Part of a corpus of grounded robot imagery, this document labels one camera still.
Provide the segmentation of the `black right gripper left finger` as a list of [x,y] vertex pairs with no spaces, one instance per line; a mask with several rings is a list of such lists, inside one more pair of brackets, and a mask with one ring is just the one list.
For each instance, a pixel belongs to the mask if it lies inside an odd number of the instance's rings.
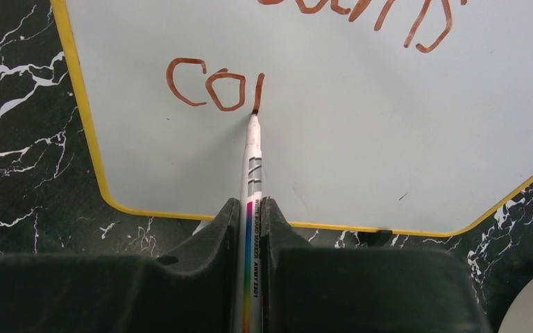
[[158,258],[0,255],[0,332],[229,332],[239,213]]

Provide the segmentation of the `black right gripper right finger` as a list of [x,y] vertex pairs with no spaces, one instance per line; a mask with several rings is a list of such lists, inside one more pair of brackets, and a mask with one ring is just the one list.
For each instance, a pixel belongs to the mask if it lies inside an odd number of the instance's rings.
[[310,244],[262,204],[266,332],[488,332],[464,267],[442,250]]

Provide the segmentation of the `white marker pen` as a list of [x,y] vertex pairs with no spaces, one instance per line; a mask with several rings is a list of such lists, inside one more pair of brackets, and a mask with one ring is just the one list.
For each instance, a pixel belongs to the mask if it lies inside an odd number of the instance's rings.
[[250,115],[243,154],[232,332],[262,331],[260,211],[262,149],[258,109]]

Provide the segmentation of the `yellow framed whiteboard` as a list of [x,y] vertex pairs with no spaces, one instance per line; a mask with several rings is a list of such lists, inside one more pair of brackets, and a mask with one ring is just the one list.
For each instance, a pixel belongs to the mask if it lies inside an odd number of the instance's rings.
[[53,1],[101,195],[209,219],[451,236],[533,182],[533,1]]

